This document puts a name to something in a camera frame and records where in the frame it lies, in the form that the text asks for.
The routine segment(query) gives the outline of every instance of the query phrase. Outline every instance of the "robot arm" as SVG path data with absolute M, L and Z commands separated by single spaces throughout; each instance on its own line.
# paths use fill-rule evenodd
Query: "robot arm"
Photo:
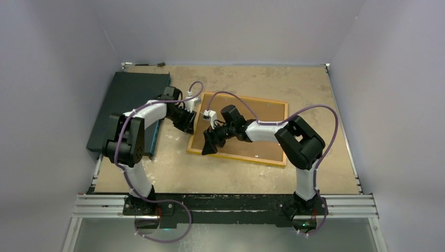
M 261 125 L 254 119 L 245 120 L 233 105 L 223 108 L 221 115 L 225 121 L 223 125 L 216 123 L 214 111 L 204 112 L 204 119 L 211 121 L 211 127 L 204 131 L 202 155 L 217 153 L 217 146 L 222 148 L 226 140 L 232 137 L 245 142 L 279 143 L 296 168 L 297 187 L 294 196 L 303 202 L 316 200 L 314 169 L 322 156 L 325 142 L 303 118 L 296 116 L 281 125 L 278 122 Z M 299 136 L 302 136 L 300 141 L 295 138 Z
M 159 100 L 179 100 L 181 91 L 175 87 L 166 87 L 164 93 L 147 103 Z M 128 180 L 134 188 L 144 197 L 148 197 L 154 192 L 151 182 L 146 178 L 142 166 L 142 156 L 144 151 L 145 129 L 157 120 L 168 118 L 173 121 L 173 126 L 177 129 L 193 134 L 193 125 L 196 117 L 194 107 L 200 104 L 199 97 L 184 102 L 184 106 L 174 103 L 157 103 L 138 111 L 129 121 L 125 128 L 125 135 L 119 147 L 118 162 L 125 168 Z M 132 114 L 132 111 L 124 114 L 111 114 L 108 120 L 107 132 L 105 134 L 102 153 L 114 163 L 119 133 L 122 130 L 124 121 Z

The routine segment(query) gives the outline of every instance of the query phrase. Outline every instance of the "beige table surface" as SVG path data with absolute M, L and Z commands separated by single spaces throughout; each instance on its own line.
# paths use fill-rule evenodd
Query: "beige table surface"
M 225 90 L 240 96 L 287 101 L 289 114 L 317 103 L 335 107 L 324 67 L 132 66 L 128 72 L 169 72 L 171 86 L 183 92 L 193 81 L 201 80 L 205 91 Z M 335 125 L 331 112 L 316 108 L 301 116 L 328 144 Z M 285 168 L 280 168 L 189 154 L 186 151 L 189 138 L 190 135 L 175 129 L 170 120 L 161 124 L 155 158 L 142 160 L 156 192 L 285 194 L 295 191 L 295 167 L 289 160 Z M 338 131 L 330 153 L 320 165 L 318 187 L 323 194 L 358 194 L 342 130 Z M 95 192 L 128 192 L 122 173 L 108 158 L 101 163 Z

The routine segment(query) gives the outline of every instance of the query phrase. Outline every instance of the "wooden tray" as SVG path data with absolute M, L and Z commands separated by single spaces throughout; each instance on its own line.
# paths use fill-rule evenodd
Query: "wooden tray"
M 201 154 L 204 146 L 203 132 L 210 126 L 209 121 L 202 118 L 202 113 L 207 109 L 208 103 L 214 92 L 203 92 L 202 103 L 198 107 L 198 115 L 195 120 L 195 134 L 190 137 L 187 146 L 187 152 Z M 244 100 L 262 121 L 282 121 L 288 117 L 288 103 L 284 101 L 267 100 L 251 97 L 240 97 Z M 220 113 L 221 109 L 227 105 L 233 104 L 237 107 L 241 115 L 246 120 L 254 119 L 253 114 L 238 99 L 225 94 L 219 93 L 213 99 L 210 109 L 218 114 L 218 119 L 223 120 Z M 244 160 L 249 162 L 286 166 L 286 155 L 278 145 L 272 142 L 241 142 L 236 138 L 226 141 L 223 148 L 218 148 L 218 153 L 212 154 L 219 158 L 228 158 L 235 160 Z

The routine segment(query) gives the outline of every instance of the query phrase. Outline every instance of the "cable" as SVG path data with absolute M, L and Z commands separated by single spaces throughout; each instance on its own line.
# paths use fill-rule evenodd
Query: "cable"
M 334 110 L 333 108 L 327 106 L 327 105 L 323 105 L 323 104 L 315 104 L 315 105 L 311 105 L 311 106 L 308 106 L 308 107 L 306 107 L 306 108 L 300 109 L 299 111 L 295 112 L 294 114 L 292 114 L 292 115 L 289 116 L 288 118 L 286 118 L 286 119 L 284 119 L 283 121 L 278 122 L 278 123 L 276 123 L 276 122 L 260 122 L 259 119 L 258 119 L 258 116 L 254 113 L 254 111 L 252 110 L 252 108 L 249 107 L 249 105 L 247 105 L 247 103 L 244 102 L 241 98 L 239 98 L 238 96 L 236 96 L 234 93 L 231 93 L 231 92 L 226 92 L 226 91 L 218 91 L 218 92 L 215 92 L 215 93 L 212 95 L 212 97 L 211 97 L 211 99 L 210 99 L 210 101 L 209 101 L 209 104 L 208 104 L 208 106 L 207 106 L 207 110 L 210 109 L 211 101 L 213 100 L 213 98 L 215 97 L 215 95 L 217 95 L 217 94 L 219 94 L 219 93 L 226 93 L 226 94 L 228 94 L 228 95 L 231 95 L 231 96 L 237 98 L 239 101 L 241 101 L 242 104 L 244 104 L 244 106 L 246 106 L 246 108 L 247 108 L 247 109 L 253 114 L 253 116 L 257 119 L 257 122 L 258 122 L 259 125 L 282 125 L 282 124 L 284 124 L 284 123 L 289 122 L 290 120 L 292 120 L 292 119 L 293 119 L 295 116 L 297 116 L 298 114 L 300 114 L 300 113 L 302 113 L 302 112 L 304 112 L 304 111 L 306 111 L 306 110 L 313 109 L 313 108 L 326 108 L 326 109 L 329 109 L 329 110 L 334 114 L 334 118 L 335 118 L 335 129 L 334 129 L 334 133 L 333 133 L 333 135 L 332 135 L 332 138 L 331 138 L 331 141 L 330 141 L 329 145 L 328 145 L 327 148 L 326 148 L 326 151 L 323 153 L 323 155 L 321 156 L 321 158 L 319 159 L 318 163 L 315 165 L 315 168 L 314 168 L 314 190 L 315 190 L 315 193 L 317 194 L 317 196 L 321 199 L 322 203 L 324 204 L 324 216 L 323 216 L 323 220 L 321 221 L 320 225 L 319 225 L 313 232 L 311 232 L 310 234 L 306 234 L 306 235 L 309 236 L 309 235 L 313 235 L 313 234 L 317 233 L 317 232 L 320 230 L 320 228 L 324 225 L 324 223 L 325 223 L 325 221 L 326 221 L 326 217 L 327 217 L 327 204 L 326 204 L 326 200 L 320 195 L 320 191 L 319 191 L 319 190 L 317 189 L 317 187 L 316 187 L 317 170 L 318 170 L 318 168 L 319 168 L 321 162 L 324 160 L 324 158 L 326 157 L 327 153 L 328 153 L 329 150 L 331 149 L 332 144 L 333 144 L 334 141 L 335 141 L 335 138 L 337 137 L 337 131 L 338 131 L 338 115 L 337 115 L 337 113 L 335 112 L 335 110 Z
M 131 118 L 132 118 L 136 113 L 138 113 L 138 112 L 141 111 L 142 109 L 145 109 L 145 108 L 147 108 L 147 107 L 149 107 L 149 106 L 151 106 L 151 105 L 154 105 L 154 104 L 159 104 L 159 103 L 178 103 L 178 102 L 185 102 L 185 101 L 189 101 L 189 100 L 195 99 L 195 98 L 198 97 L 198 96 L 202 93 L 202 91 L 204 90 L 204 84 L 203 84 L 201 81 L 198 80 L 198 81 L 193 82 L 193 83 L 190 85 L 189 91 L 191 91 L 193 85 L 196 84 L 196 83 L 201 84 L 201 89 L 199 90 L 199 92 L 198 92 L 196 95 L 194 95 L 194 96 L 192 96 L 192 97 L 190 97 L 190 98 L 187 98 L 187 99 L 184 99 L 184 100 L 175 100 L 175 101 L 170 101 L 170 100 L 169 100 L 169 101 L 166 101 L 166 100 L 162 100 L 162 101 L 154 101 L 154 102 L 151 102 L 151 103 L 146 103 L 146 104 L 140 106 L 139 108 L 133 110 L 133 112 L 131 112 L 131 114 L 126 118 L 126 120 L 125 120 L 125 122 L 124 122 L 124 124 L 123 124 L 123 126 L 122 126 L 121 132 L 119 133 L 119 139 L 118 139 L 118 142 L 117 142 L 117 145 L 116 145 L 116 151 L 114 152 L 114 164 L 115 164 L 118 168 L 120 168 L 120 169 L 122 170 L 122 172 L 123 172 L 123 174 L 124 174 L 124 177 L 125 177 L 125 180 L 126 180 L 128 186 L 129 186 L 130 190 L 133 191 L 134 194 L 136 194 L 136 195 L 137 195 L 139 198 L 141 198 L 143 201 L 148 202 L 148 203 L 172 202 L 172 203 L 179 204 L 180 206 L 182 206 L 182 207 L 185 209 L 185 211 L 186 211 L 187 214 L 188 214 L 188 227 L 187 227 L 187 230 L 185 230 L 185 232 L 184 232 L 183 235 L 181 235 L 181 236 L 179 236 L 179 237 L 177 237 L 177 238 L 175 238 L 175 239 L 172 239 L 172 240 L 159 240 L 159 239 L 155 239 L 155 238 L 152 238 L 152 237 L 145 236 L 144 234 L 139 233 L 139 231 L 138 231 L 137 228 L 135 227 L 135 229 L 136 229 L 136 233 L 137 233 L 139 236 L 141 236 L 142 238 L 148 239 L 148 240 L 152 240 L 152 241 L 154 241 L 154 242 L 158 242 L 158 243 L 174 243 L 174 242 L 177 242 L 177 241 L 181 240 L 182 238 L 184 238 L 184 237 L 188 234 L 188 232 L 190 231 L 190 229 L 191 229 L 191 227 L 192 227 L 192 214 L 190 213 L 190 210 L 189 210 L 183 203 L 181 203 L 181 202 L 179 202 L 179 201 L 175 201 L 175 200 L 173 200 L 173 199 L 163 199 L 163 200 L 160 200 L 160 201 L 152 201 L 152 200 L 149 200 L 149 199 L 145 198 L 143 195 L 141 195 L 141 194 L 134 188 L 134 186 L 132 185 L 132 183 L 131 183 L 131 181 L 130 181 L 130 179 L 128 178 L 128 175 L 127 175 L 127 173 L 126 173 L 126 169 L 125 169 L 123 166 L 121 166 L 121 165 L 119 164 L 119 162 L 118 162 L 119 148 L 120 148 L 121 143 L 122 143 L 122 138 L 123 138 L 124 133 L 125 133 L 125 128 L 126 128 L 126 126 L 128 125 L 128 122 L 131 120 Z

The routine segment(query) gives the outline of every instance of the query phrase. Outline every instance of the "gray wall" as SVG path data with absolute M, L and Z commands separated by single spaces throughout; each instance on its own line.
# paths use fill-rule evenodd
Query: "gray wall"
M 94 0 L 121 61 L 324 64 L 364 0 Z
M 445 2 L 366 1 L 330 75 L 390 251 L 445 248 Z
M 87 1 L 0 1 L 0 34 L 0 244 L 60 251 L 120 64 Z

